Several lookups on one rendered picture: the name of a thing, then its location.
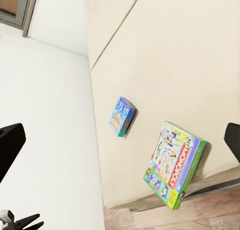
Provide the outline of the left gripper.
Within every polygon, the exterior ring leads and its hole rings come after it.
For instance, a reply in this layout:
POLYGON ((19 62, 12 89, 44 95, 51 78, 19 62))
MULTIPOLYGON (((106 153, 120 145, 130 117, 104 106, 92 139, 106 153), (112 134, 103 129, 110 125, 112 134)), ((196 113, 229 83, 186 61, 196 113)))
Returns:
POLYGON ((17 220, 17 221, 11 221, 8 223, 8 227, 4 230, 38 230, 40 227, 44 225, 44 222, 37 223, 35 225, 32 225, 26 229, 25 228, 28 224, 30 224, 32 221, 35 221, 38 217, 40 217, 40 213, 28 216, 26 218, 17 220))

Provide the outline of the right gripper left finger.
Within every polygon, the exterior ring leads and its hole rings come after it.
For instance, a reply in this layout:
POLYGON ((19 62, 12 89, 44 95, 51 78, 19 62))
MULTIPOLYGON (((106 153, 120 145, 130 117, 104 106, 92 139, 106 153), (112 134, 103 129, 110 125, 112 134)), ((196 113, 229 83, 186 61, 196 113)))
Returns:
POLYGON ((0 183, 26 142, 21 123, 0 128, 0 183))

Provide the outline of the board game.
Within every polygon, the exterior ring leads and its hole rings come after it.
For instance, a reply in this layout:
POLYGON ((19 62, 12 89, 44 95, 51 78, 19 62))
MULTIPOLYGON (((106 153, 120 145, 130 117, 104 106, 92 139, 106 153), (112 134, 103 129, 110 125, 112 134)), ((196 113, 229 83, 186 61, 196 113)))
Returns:
POLYGON ((124 97, 119 97, 115 105, 109 125, 117 137, 123 137, 133 117, 135 107, 124 97))
POLYGON ((179 209, 206 143, 164 121, 144 180, 172 210, 179 209))

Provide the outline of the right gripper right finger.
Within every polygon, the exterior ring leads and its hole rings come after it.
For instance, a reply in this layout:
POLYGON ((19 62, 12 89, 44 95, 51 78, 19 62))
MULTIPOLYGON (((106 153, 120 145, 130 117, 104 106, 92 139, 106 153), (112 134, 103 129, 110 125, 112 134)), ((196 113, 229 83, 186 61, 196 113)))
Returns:
POLYGON ((234 156, 240 163, 240 125, 229 123, 227 125, 224 141, 233 152, 234 156))

